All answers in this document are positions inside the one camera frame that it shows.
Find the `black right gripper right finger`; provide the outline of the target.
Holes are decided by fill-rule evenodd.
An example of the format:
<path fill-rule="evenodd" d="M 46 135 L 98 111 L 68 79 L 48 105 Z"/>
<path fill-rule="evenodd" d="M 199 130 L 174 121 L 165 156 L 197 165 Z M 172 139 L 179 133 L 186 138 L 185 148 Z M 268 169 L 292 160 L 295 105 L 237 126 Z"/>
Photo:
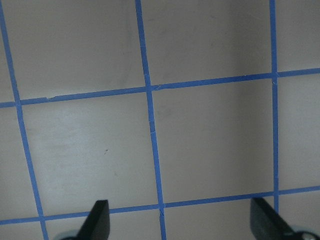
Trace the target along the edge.
<path fill-rule="evenodd" d="M 250 200 L 250 230 L 256 240 L 295 240 L 295 231 L 260 197 Z"/>

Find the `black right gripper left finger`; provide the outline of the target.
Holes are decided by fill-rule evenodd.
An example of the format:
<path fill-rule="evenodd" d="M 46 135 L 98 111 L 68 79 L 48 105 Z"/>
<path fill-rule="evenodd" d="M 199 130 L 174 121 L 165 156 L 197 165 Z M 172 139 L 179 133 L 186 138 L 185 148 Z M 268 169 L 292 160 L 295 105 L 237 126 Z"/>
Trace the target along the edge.
<path fill-rule="evenodd" d="M 75 236 L 76 240 L 107 240 L 110 235 L 108 200 L 97 200 Z"/>

